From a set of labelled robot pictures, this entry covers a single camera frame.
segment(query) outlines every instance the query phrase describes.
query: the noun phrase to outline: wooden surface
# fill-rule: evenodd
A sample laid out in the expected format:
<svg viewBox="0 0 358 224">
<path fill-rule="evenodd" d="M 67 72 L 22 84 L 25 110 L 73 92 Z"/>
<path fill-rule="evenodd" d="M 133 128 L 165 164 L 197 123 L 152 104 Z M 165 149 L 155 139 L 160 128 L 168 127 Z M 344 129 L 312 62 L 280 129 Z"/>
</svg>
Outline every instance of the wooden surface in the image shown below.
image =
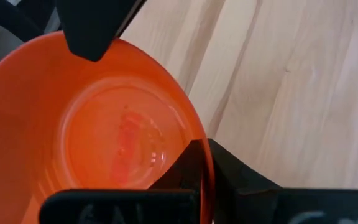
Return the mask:
<svg viewBox="0 0 358 224">
<path fill-rule="evenodd" d="M 266 177 L 358 188 L 358 0 L 148 0 L 123 39 Z"/>
</svg>

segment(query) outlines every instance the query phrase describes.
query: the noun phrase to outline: wood grain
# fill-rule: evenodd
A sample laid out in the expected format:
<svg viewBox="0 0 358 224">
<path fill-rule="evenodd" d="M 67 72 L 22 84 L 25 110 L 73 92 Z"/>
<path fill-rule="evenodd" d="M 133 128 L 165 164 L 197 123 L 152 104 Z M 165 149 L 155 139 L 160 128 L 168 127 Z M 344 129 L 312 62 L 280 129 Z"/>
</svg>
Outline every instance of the wood grain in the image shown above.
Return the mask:
<svg viewBox="0 0 358 224">
<path fill-rule="evenodd" d="M 123 39 L 278 184 L 358 188 L 358 0 L 148 0 Z"/>
</svg>

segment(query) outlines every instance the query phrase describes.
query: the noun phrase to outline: wooden table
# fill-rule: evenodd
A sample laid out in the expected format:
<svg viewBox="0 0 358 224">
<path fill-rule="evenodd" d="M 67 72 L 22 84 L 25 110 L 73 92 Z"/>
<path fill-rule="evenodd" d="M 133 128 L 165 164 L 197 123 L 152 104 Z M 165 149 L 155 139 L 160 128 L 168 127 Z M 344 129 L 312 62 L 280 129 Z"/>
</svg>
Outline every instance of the wooden table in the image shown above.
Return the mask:
<svg viewBox="0 0 358 224">
<path fill-rule="evenodd" d="M 269 179 L 358 188 L 358 0 L 148 0 L 123 39 Z"/>
</svg>

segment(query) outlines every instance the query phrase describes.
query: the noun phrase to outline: orange bowl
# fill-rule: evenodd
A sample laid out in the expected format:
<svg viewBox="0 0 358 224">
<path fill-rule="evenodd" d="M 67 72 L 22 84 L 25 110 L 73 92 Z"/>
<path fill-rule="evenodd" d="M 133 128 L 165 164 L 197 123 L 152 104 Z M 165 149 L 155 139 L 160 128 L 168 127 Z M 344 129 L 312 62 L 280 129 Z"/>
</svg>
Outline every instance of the orange bowl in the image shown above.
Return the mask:
<svg viewBox="0 0 358 224">
<path fill-rule="evenodd" d="M 36 223 L 63 189 L 147 189 L 192 139 L 204 142 L 211 223 L 208 142 L 168 72 L 119 39 L 98 62 L 70 53 L 62 32 L 31 40 L 0 63 L 0 223 Z"/>
</svg>

